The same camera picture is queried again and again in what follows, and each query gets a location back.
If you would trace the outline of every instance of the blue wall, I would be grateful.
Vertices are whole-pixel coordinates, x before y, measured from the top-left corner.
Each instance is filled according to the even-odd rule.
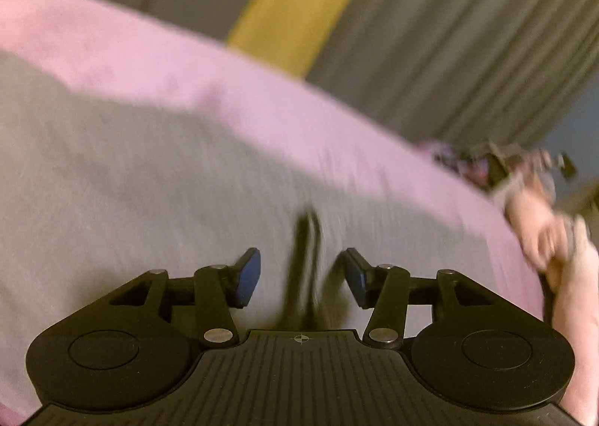
[[[570,110],[538,147],[552,155],[565,151],[578,169],[570,182],[555,174],[558,197],[599,179],[599,75],[578,94]]]

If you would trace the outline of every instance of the gray cloth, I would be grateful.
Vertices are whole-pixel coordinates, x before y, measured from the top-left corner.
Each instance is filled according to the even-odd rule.
[[[333,265],[346,247],[495,289],[483,240],[407,204],[327,187],[202,117],[77,96],[1,52],[0,93],[0,401],[18,412],[38,406],[31,340],[151,268],[190,276],[259,248],[260,282],[234,312],[241,332],[363,332],[370,312]],[[406,335],[430,321],[428,310],[414,316]]]

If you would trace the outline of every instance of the ribbed black surface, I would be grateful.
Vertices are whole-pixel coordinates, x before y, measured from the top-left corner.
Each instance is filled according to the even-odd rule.
[[[253,331],[207,352],[170,395],[136,410],[89,415],[46,409],[35,426],[436,426],[575,425],[553,405],[494,415],[461,409],[422,386],[399,353],[375,350],[350,331]]]

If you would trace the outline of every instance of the person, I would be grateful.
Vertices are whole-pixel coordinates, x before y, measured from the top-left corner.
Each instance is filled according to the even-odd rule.
[[[584,426],[595,426],[599,402],[599,254],[581,216],[554,212],[550,198],[524,170],[500,199],[530,265],[555,295],[552,326],[574,350],[574,374],[560,405]]]

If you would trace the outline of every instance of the yellow strip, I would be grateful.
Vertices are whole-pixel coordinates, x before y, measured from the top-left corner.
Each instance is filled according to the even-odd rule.
[[[229,45],[304,77],[350,0],[251,0]]]

